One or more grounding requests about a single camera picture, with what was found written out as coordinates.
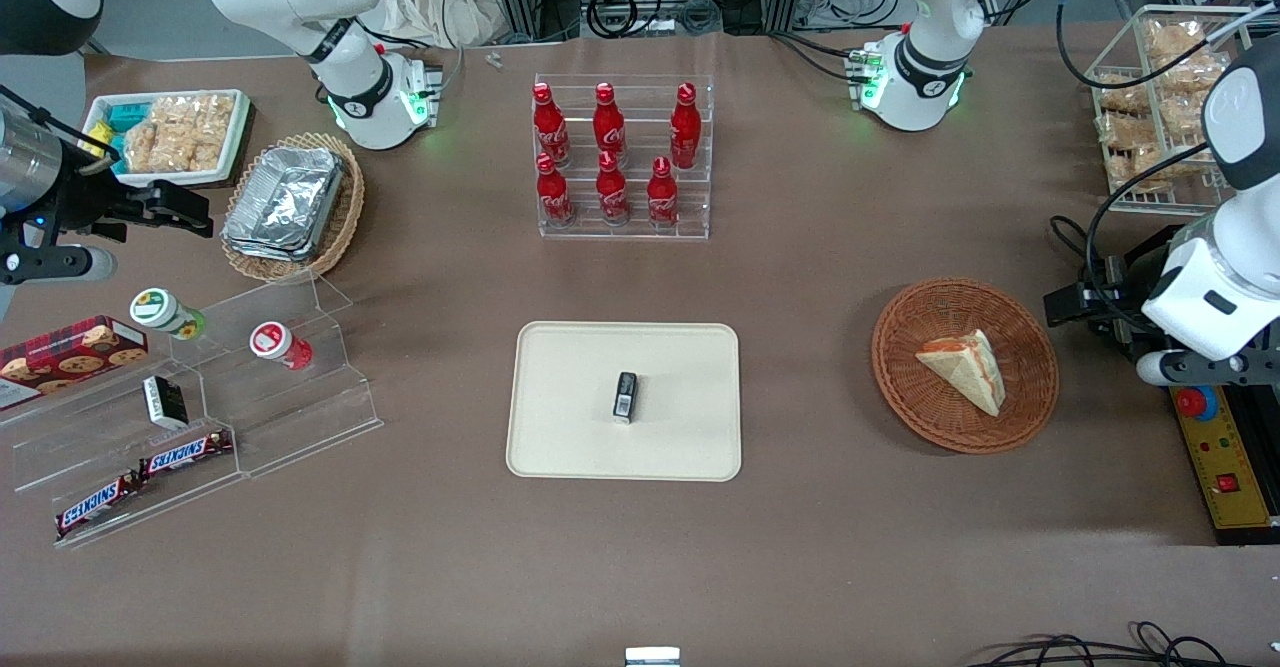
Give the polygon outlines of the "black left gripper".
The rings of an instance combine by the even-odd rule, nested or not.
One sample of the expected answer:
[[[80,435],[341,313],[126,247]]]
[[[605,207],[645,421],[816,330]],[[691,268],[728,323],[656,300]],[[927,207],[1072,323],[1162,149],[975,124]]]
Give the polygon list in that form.
[[[1051,329],[1085,321],[1091,334],[1121,355],[1147,355],[1152,348],[1151,324],[1139,315],[1124,277],[1084,275],[1083,285],[1046,294],[1044,320]]]

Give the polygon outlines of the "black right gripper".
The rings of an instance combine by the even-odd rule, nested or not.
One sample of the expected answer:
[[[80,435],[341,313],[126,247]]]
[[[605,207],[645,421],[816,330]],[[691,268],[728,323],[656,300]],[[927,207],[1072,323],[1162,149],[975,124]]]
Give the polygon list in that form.
[[[70,170],[58,175],[42,198],[40,245],[55,246],[67,230],[124,245],[131,224],[145,224],[148,202],[150,225],[172,228],[209,239],[214,221],[209,198],[172,181],[151,181],[150,187],[120,183],[111,170],[82,175]]]

